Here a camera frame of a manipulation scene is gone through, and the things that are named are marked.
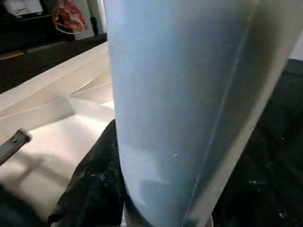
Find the black surface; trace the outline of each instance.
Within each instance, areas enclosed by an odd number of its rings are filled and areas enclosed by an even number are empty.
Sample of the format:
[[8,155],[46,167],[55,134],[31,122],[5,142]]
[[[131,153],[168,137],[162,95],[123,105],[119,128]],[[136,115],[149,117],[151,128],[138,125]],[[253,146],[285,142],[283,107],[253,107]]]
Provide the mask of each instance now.
[[290,60],[215,207],[215,226],[303,226],[302,75],[302,62]]
[[0,94],[106,40],[98,35],[0,61]]
[[0,53],[20,50],[29,45],[57,40],[74,40],[72,35],[57,31],[52,14],[27,14],[17,18],[8,13],[0,14]]

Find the red object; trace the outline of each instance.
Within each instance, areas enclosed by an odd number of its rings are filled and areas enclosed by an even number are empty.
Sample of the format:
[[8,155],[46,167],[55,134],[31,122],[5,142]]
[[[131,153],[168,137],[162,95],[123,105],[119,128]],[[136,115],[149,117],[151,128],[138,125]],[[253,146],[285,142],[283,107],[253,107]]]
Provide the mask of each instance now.
[[58,30],[65,28],[73,32],[81,32],[87,29],[80,10],[72,0],[58,0],[58,4],[53,10],[53,23]]

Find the black floor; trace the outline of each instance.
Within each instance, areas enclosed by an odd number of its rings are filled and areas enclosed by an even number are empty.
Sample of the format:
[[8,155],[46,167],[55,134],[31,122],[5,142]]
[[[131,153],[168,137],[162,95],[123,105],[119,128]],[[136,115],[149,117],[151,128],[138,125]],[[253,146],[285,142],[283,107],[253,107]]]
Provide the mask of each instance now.
[[214,210],[217,227],[303,226],[303,63],[290,60]]
[[0,61],[0,94],[106,40],[98,35]]

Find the black plastic bag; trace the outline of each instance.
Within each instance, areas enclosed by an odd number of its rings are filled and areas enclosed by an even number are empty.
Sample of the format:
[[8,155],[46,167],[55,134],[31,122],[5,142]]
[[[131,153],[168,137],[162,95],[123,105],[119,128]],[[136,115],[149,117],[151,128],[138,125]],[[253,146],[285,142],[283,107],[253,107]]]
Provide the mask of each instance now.
[[24,201],[0,186],[1,227],[45,227],[36,212]]
[[77,166],[48,221],[62,227],[118,226],[125,195],[113,120]]

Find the white box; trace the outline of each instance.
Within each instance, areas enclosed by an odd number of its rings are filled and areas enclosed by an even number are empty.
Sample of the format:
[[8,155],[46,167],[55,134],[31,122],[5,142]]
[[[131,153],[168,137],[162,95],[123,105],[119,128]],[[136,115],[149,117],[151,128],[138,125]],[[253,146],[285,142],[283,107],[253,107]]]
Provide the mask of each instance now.
[[43,12],[40,0],[4,0],[4,6],[9,14],[16,17]]

